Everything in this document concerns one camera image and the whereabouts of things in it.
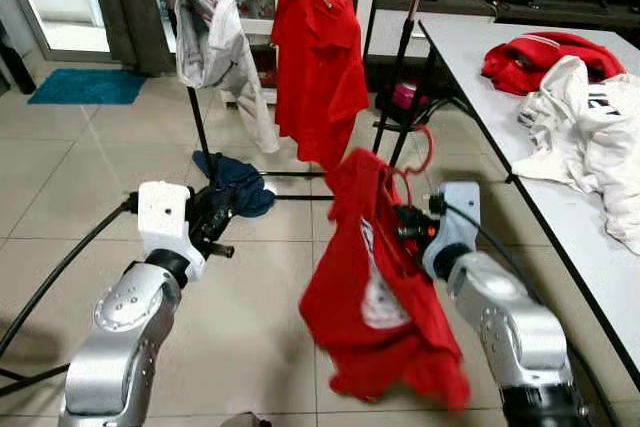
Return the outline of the pink plastic container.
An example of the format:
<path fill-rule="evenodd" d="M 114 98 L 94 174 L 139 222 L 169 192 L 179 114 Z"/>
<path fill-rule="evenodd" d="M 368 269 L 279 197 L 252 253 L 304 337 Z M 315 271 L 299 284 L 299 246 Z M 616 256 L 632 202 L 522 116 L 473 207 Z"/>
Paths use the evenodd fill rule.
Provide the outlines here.
<path fill-rule="evenodd" d="M 394 87 L 387 94 L 387 101 L 384 104 L 385 111 L 390 115 L 403 116 L 424 112 L 430 104 L 430 95 L 426 93 L 419 95 L 416 90 L 417 83 L 415 81 L 399 81 L 394 84 Z"/>

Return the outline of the navy blue cloth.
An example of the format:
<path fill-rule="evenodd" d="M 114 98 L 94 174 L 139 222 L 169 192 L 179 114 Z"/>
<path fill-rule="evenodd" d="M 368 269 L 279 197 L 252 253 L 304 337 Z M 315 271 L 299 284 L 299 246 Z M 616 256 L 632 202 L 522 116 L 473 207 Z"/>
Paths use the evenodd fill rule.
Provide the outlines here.
<path fill-rule="evenodd" d="M 214 162 L 214 167 L 210 168 L 204 152 L 195 151 L 191 157 L 212 185 L 239 193 L 239 199 L 242 200 L 239 217 L 262 217 L 275 206 L 276 194 L 266 188 L 264 177 L 252 165 L 224 156 L 223 153 L 211 153 L 209 158 Z"/>

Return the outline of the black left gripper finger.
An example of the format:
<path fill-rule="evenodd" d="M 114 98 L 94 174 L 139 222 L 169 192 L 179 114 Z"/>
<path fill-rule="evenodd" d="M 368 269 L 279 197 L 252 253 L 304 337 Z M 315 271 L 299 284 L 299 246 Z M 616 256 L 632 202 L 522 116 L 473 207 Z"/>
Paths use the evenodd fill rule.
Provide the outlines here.
<path fill-rule="evenodd" d="M 192 223 L 228 223 L 232 218 L 232 190 L 206 185 L 191 198 Z"/>
<path fill-rule="evenodd" d="M 216 193 L 212 198 L 212 240 L 220 240 L 230 222 L 241 212 L 241 194 Z"/>

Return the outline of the white grey shirt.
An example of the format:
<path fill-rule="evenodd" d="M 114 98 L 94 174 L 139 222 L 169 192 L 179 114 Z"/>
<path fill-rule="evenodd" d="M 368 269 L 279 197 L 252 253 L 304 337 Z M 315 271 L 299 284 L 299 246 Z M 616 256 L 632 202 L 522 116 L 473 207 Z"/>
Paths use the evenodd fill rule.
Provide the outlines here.
<path fill-rule="evenodd" d="M 179 78 L 239 93 L 259 80 L 237 0 L 174 0 Z"/>

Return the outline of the teal floor mat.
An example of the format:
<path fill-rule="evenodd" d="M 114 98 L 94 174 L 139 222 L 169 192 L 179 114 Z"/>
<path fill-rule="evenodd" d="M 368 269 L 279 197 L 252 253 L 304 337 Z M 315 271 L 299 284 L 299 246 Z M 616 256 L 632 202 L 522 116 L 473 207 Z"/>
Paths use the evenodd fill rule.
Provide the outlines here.
<path fill-rule="evenodd" d="M 115 69 L 58 69 L 42 81 L 29 104 L 132 104 L 145 76 Z"/>

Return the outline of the white shirt with dark logo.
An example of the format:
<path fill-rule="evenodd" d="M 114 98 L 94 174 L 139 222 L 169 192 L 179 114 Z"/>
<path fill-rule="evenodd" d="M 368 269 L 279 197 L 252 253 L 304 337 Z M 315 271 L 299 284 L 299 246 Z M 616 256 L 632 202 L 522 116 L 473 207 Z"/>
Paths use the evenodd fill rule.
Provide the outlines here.
<path fill-rule="evenodd" d="M 513 172 L 586 193 L 639 189 L 639 94 L 631 72 L 593 81 L 584 60 L 564 56 L 520 104 L 532 151 Z"/>

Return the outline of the black side stand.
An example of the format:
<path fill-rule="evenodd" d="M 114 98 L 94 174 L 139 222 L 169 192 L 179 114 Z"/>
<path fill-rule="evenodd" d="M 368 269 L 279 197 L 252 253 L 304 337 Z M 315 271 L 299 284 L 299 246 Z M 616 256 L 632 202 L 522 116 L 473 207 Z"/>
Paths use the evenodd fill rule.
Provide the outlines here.
<path fill-rule="evenodd" d="M 20 93 L 32 95 L 36 92 L 35 80 L 29 74 L 26 62 L 14 47 L 3 20 L 0 20 L 0 61 L 3 61 L 6 71 L 9 72 L 10 78 L 17 85 Z"/>

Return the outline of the red wire clothes hanger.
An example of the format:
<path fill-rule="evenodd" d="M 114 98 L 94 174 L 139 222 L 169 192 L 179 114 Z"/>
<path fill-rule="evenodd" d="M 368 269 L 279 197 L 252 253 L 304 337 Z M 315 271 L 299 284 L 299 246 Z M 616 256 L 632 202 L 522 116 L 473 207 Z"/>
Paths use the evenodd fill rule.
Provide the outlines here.
<path fill-rule="evenodd" d="M 403 200 L 406 204 L 415 202 L 415 195 L 413 195 L 413 185 L 415 180 L 413 177 L 421 177 L 425 175 L 426 171 L 429 171 L 431 162 L 436 154 L 436 140 L 433 131 L 430 130 L 428 124 L 420 124 L 413 129 L 413 133 L 419 136 L 424 136 L 422 140 L 422 148 L 416 157 L 408 159 L 403 166 L 393 168 L 394 174 L 399 176 L 399 181 L 403 186 Z"/>

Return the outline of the red jacket with white stripes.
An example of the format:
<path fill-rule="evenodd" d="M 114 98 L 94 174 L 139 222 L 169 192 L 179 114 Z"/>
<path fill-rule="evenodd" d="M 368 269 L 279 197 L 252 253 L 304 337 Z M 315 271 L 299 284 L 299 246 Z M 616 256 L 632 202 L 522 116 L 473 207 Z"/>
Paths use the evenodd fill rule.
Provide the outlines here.
<path fill-rule="evenodd" d="M 580 58 L 591 81 L 627 72 L 604 46 L 567 31 L 530 31 L 485 53 L 481 75 L 499 92 L 526 95 L 538 89 L 544 76 L 563 57 Z"/>

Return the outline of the plain red shirt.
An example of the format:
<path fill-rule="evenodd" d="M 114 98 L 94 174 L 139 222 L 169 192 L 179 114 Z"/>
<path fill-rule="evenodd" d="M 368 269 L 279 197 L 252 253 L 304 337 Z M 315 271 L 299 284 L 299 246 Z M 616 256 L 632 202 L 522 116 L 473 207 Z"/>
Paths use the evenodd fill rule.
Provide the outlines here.
<path fill-rule="evenodd" d="M 369 107 L 362 28 L 349 0 L 278 0 L 275 122 L 297 158 L 334 170 Z"/>

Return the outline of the plain white shirt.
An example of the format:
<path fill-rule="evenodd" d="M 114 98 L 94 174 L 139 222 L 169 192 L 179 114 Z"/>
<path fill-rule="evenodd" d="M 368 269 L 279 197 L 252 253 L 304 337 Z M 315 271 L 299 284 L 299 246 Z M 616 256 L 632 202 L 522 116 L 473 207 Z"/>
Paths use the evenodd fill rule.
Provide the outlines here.
<path fill-rule="evenodd" d="M 589 145 L 561 153 L 570 184 L 602 198 L 605 231 L 631 253 L 640 253 L 640 149 Z"/>

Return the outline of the grey curtain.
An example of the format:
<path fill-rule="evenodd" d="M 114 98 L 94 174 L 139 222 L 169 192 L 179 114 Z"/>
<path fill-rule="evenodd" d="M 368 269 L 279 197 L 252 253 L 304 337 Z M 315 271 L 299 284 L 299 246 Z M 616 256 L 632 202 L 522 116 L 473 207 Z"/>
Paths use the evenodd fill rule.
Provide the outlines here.
<path fill-rule="evenodd" d="M 125 71 L 146 78 L 177 71 L 157 0 L 99 0 L 99 7 L 110 55 Z"/>

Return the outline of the red shirt with white print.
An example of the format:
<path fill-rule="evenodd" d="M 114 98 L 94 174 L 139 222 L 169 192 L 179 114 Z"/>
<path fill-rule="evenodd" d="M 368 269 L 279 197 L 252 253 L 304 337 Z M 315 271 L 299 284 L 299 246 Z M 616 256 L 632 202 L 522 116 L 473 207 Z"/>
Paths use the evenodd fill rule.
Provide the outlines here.
<path fill-rule="evenodd" d="M 300 302 L 315 343 L 332 359 L 330 389 L 376 401 L 396 383 L 462 410 L 471 398 L 456 336 L 416 241 L 398 235 L 403 202 L 393 168 L 365 148 L 326 175 L 332 238 Z"/>

